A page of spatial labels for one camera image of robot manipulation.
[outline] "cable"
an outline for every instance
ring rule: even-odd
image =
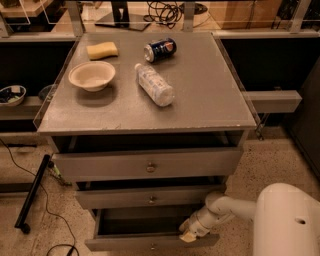
[[[210,18],[212,18],[212,16],[208,13],[207,18],[206,18],[204,21],[200,22],[199,24],[194,25],[193,28],[197,28],[197,27],[202,26],[202,25],[205,24]]]
[[[13,162],[18,168],[20,168],[21,170],[23,170],[23,171],[31,174],[32,176],[36,176],[34,173],[32,173],[32,172],[28,171],[27,169],[23,168],[22,166],[18,165],[18,164],[16,163],[16,161],[14,160],[13,155],[12,155],[12,152],[11,152],[10,148],[8,147],[8,145],[7,145],[6,143],[4,143],[4,141],[3,141],[1,138],[0,138],[0,142],[3,144],[3,146],[4,146],[5,148],[7,148],[8,152],[9,152],[9,154],[10,154],[10,157],[11,157],[12,162]],[[74,236],[74,234],[73,234],[73,232],[72,232],[72,230],[71,230],[71,228],[70,228],[69,223],[68,223],[67,220],[66,220],[64,217],[62,217],[61,215],[49,211],[49,209],[48,209],[48,202],[49,202],[48,192],[45,190],[45,188],[43,187],[43,185],[42,185],[41,183],[40,183],[40,186],[41,186],[41,188],[43,189],[43,191],[44,191],[45,194],[46,194],[46,199],[47,199],[47,200],[46,200],[46,212],[47,212],[48,214],[50,214],[50,215],[53,215],[53,216],[58,217],[58,218],[61,218],[61,219],[66,223],[66,225],[67,225],[67,227],[68,227],[68,229],[69,229],[69,231],[70,231],[70,234],[71,234],[71,236],[72,236],[72,238],[73,238],[73,244],[57,244],[57,245],[51,247],[51,248],[49,249],[49,251],[47,252],[46,255],[48,256],[49,253],[50,253],[54,248],[57,248],[57,247],[60,247],[60,246],[67,246],[67,247],[71,247],[70,250],[68,251],[67,256],[71,256],[71,255],[72,255],[72,252],[73,252],[74,250],[76,251],[77,255],[79,256],[79,255],[80,255],[80,254],[79,254],[79,251],[78,251],[78,249],[75,247],[76,238],[75,238],[75,236]]]
[[[181,19],[182,12],[177,2],[167,4],[161,1],[148,1],[148,15],[144,15],[143,19],[147,22],[156,22],[172,29]]]

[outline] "water bottle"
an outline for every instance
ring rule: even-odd
[[[160,107],[168,106],[174,99],[173,88],[151,66],[135,65],[137,81],[150,98]]]

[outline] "sponge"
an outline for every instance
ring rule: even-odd
[[[118,56],[118,49],[114,42],[104,42],[96,45],[88,45],[87,52],[90,60],[102,59],[108,56]]]

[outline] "drawer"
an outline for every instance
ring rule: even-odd
[[[178,186],[178,182],[152,182],[152,180],[144,180],[146,184],[139,185],[139,181],[133,181],[132,184],[125,182],[119,187],[127,186],[125,189],[112,189],[112,186],[105,184],[103,190],[94,190],[94,185],[90,191],[77,191],[76,199],[83,209],[103,209],[103,208],[123,208],[123,207],[153,207],[159,205],[185,205],[203,203],[206,195],[213,191],[225,191],[225,185],[209,184],[205,177],[201,180],[195,178],[193,186]],[[153,184],[175,184],[176,186],[153,187]]]
[[[55,154],[68,181],[226,176],[236,169],[237,147]]]
[[[91,251],[157,250],[214,246],[219,235],[192,243],[179,239],[179,226],[201,205],[99,210],[94,238],[85,244]]]

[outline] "bowl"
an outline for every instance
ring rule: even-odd
[[[0,106],[18,106],[24,100],[27,89],[21,85],[11,85],[0,90]]]
[[[89,61],[74,67],[69,73],[69,81],[86,91],[97,92],[104,89],[115,74],[116,70],[110,63]]]

